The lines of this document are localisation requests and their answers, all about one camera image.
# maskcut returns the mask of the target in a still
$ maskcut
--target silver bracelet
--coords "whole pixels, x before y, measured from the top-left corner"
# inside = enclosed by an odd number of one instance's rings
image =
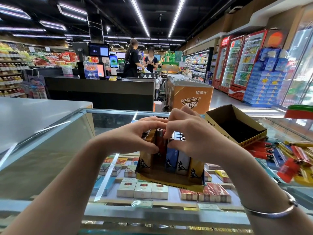
[[[298,202],[295,200],[295,198],[291,194],[289,194],[287,191],[284,191],[284,192],[288,196],[290,207],[283,212],[262,213],[262,212],[258,212],[255,210],[248,209],[244,205],[243,205],[243,207],[245,208],[247,214],[251,214],[251,215],[254,215],[257,217],[262,217],[262,218],[281,218],[281,217],[284,217],[284,216],[290,214],[295,207],[298,207]]]

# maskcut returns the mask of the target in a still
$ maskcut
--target woman in black shirt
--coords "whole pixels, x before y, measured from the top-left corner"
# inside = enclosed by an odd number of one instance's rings
[[[149,47],[148,50],[149,56],[145,58],[143,65],[147,68],[148,71],[152,72],[153,69],[157,69],[157,58],[154,56],[154,47]]]
[[[130,45],[125,54],[124,63],[124,77],[138,77],[137,67],[144,69],[145,67],[139,63],[138,52],[138,41],[136,39],[131,39]]]

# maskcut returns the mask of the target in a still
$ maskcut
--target ceiling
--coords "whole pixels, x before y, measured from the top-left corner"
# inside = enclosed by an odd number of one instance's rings
[[[167,39],[179,1],[136,0],[151,38]],[[186,0],[171,39],[190,39],[224,15],[227,8],[237,5],[244,6],[250,1],[252,0]],[[103,23],[111,28],[109,36],[147,37],[130,0],[0,0],[0,4],[20,8],[32,18],[32,20],[25,20],[0,13],[0,18],[3,20],[0,22],[0,26],[44,28],[39,21],[45,20],[64,24],[67,34],[89,35],[88,23],[62,15],[57,7],[59,2],[80,8],[88,13],[99,13]],[[45,35],[62,36],[65,33],[56,29],[45,29],[47,30]],[[183,42],[175,41],[170,43],[183,44]]]

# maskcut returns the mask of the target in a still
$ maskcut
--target red refrigerator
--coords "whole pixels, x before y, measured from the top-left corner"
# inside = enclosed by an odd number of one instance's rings
[[[221,80],[221,86],[219,90],[228,93],[229,87],[232,83],[233,76],[236,72],[238,66],[238,60],[240,57],[240,53],[242,51],[243,41],[245,36],[239,36],[231,39],[229,53],[226,61],[226,65],[224,67],[224,75]]]
[[[223,79],[224,65],[227,61],[229,43],[232,39],[232,36],[227,36],[222,39],[221,44],[219,46],[219,52],[217,56],[217,62],[215,66],[215,71],[213,75],[212,86],[219,90],[219,86],[221,85],[221,81]]]
[[[245,43],[240,53],[240,61],[234,73],[228,95],[242,101],[250,78],[253,65],[263,47],[267,30],[261,30],[245,37]]]

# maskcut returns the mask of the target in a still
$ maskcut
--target person's left hand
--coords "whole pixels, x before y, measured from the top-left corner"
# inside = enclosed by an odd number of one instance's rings
[[[101,154],[114,153],[126,154],[144,151],[155,154],[159,148],[151,142],[141,138],[142,133],[150,129],[166,128],[167,119],[157,117],[143,118],[135,123],[102,133],[92,139],[92,143],[100,150]]]

